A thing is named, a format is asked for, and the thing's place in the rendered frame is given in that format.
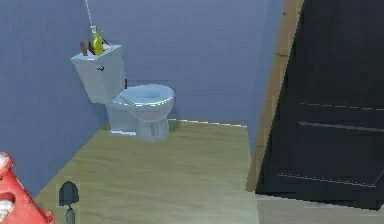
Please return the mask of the white toilet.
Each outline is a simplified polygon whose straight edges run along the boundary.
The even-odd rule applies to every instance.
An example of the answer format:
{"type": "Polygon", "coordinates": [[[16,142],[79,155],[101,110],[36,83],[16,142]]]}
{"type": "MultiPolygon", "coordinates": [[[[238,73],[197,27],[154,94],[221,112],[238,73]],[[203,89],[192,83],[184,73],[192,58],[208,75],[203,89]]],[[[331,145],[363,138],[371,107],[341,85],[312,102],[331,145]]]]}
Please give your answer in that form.
{"type": "Polygon", "coordinates": [[[148,142],[166,139],[175,92],[161,84],[125,86],[123,47],[112,45],[101,55],[79,53],[70,58],[93,104],[107,109],[112,134],[136,136],[148,142]]]}

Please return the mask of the yellow spray bottle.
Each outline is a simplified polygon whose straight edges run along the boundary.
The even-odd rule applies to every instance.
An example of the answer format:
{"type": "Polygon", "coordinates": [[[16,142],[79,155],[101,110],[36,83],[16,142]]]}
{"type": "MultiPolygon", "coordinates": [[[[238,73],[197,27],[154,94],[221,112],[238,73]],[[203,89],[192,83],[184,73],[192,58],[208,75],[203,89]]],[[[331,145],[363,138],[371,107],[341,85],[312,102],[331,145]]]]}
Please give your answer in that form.
{"type": "Polygon", "coordinates": [[[97,56],[99,56],[104,52],[102,37],[96,26],[91,26],[91,32],[94,37],[94,40],[93,40],[94,52],[97,56]]]}

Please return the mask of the black room door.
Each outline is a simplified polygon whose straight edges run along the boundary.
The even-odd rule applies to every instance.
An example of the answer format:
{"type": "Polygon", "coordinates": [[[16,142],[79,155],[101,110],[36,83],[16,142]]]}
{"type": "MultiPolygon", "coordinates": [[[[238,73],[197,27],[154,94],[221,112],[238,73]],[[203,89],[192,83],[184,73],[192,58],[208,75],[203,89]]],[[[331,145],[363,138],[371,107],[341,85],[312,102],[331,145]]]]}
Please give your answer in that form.
{"type": "Polygon", "coordinates": [[[304,0],[256,191],[384,207],[384,0],[304,0]]]}

